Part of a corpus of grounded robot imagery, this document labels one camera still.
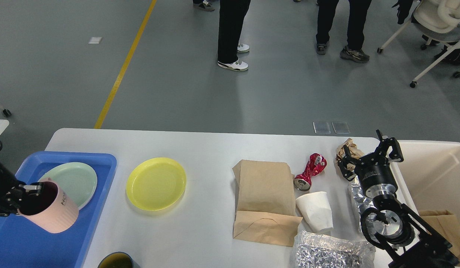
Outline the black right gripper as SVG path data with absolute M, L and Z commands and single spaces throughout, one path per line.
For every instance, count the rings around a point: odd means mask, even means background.
M 398 190 L 398 185 L 390 169 L 389 163 L 403 162 L 404 156 L 399 142 L 394 138 L 377 129 L 376 134 L 380 141 L 373 153 L 370 154 L 370 160 L 374 163 L 372 166 L 356 167 L 355 175 L 359 182 L 363 194 L 368 198 L 375 198 L 379 195 L 394 195 Z M 345 156 L 339 162 L 341 165 L 352 163 L 356 166 L 356 161 L 350 156 L 347 146 L 344 146 Z

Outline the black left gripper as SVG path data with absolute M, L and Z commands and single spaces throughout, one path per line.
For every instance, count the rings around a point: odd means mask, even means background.
M 0 217 L 17 215 L 23 197 L 38 196 L 44 189 L 43 182 L 26 185 L 0 163 Z

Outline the crumpled foil under arm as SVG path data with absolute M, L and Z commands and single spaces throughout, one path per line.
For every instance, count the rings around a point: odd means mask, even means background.
M 350 197 L 351 210 L 356 222 L 357 231 L 363 235 L 361 230 L 361 215 L 367 208 L 375 208 L 373 199 L 366 197 L 363 193 L 359 178 L 356 176 L 348 186 L 348 193 Z

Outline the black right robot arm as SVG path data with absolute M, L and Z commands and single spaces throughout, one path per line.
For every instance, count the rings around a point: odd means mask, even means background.
M 360 212 L 366 240 L 388 253 L 390 268 L 454 268 L 458 258 L 452 244 L 409 206 L 397 199 L 398 185 L 390 164 L 404 160 L 399 142 L 379 130 L 378 146 L 361 155 L 347 140 L 338 149 L 336 163 L 347 181 L 357 179 L 362 195 L 372 205 Z

